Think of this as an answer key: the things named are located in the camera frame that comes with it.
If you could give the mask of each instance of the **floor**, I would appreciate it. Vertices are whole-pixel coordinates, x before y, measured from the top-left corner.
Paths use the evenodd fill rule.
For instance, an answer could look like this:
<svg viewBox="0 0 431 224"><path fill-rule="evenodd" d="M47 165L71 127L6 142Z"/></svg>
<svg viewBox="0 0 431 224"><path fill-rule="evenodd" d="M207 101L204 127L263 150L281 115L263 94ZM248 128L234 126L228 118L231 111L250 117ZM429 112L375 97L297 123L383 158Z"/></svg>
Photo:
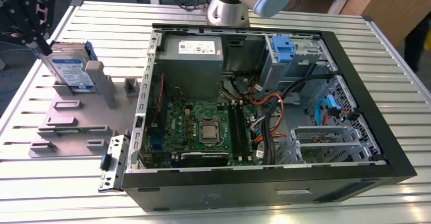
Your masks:
<svg viewBox="0 0 431 224"><path fill-rule="evenodd" d="M150 3L150 0L91 0L104 2L120 2L120 3ZM192 5L195 0L178 0L186 5ZM58 25L63 14L68 8L71 0L58 0L55 7L55 19L54 24ZM166 5L174 5L172 0L162 0ZM20 87L23 80L28 74L28 71L35 63L36 57L27 47L15 46L0 42L0 60L8 64L8 69L0 71L0 116L6 111L8 104L15 96L15 92ZM431 51L426 51L422 56L419 64L418 76L423 81L426 87L431 89Z"/></svg>

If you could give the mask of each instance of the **label sticker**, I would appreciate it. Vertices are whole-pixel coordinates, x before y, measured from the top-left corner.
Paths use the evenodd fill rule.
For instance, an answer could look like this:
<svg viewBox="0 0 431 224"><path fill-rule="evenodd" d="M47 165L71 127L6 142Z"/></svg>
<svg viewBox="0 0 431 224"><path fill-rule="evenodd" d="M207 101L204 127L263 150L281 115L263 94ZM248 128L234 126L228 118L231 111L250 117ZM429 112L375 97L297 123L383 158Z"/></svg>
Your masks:
<svg viewBox="0 0 431 224"><path fill-rule="evenodd" d="M82 60L54 59L55 67L67 85L76 90L87 91L94 88L94 82L83 71Z"/></svg>
<svg viewBox="0 0 431 224"><path fill-rule="evenodd" d="M214 41L180 41L179 54L215 54L216 46Z"/></svg>
<svg viewBox="0 0 431 224"><path fill-rule="evenodd" d="M263 90L262 86L259 84L255 85L255 89L260 92Z"/></svg>
<svg viewBox="0 0 431 224"><path fill-rule="evenodd" d="M263 151L260 151L260 150L256 151L256 157L263 158Z"/></svg>

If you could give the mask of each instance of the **slotted aluminum table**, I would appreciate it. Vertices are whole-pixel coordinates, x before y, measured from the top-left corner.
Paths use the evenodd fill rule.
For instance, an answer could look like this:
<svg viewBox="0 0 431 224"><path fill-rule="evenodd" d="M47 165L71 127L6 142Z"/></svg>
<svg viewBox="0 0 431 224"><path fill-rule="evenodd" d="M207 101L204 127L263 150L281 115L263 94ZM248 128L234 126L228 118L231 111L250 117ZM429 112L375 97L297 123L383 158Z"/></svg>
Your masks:
<svg viewBox="0 0 431 224"><path fill-rule="evenodd" d="M55 91L36 61L0 119L0 222L417 223L431 221L430 93L373 22L357 16L250 14L254 27L334 31L378 103L418 176L341 203L146 213L126 193L98 193L100 157L31 159ZM106 74L140 78L152 23L204 24L203 11L174 6L84 2L71 6L52 39L90 39Z"/></svg>

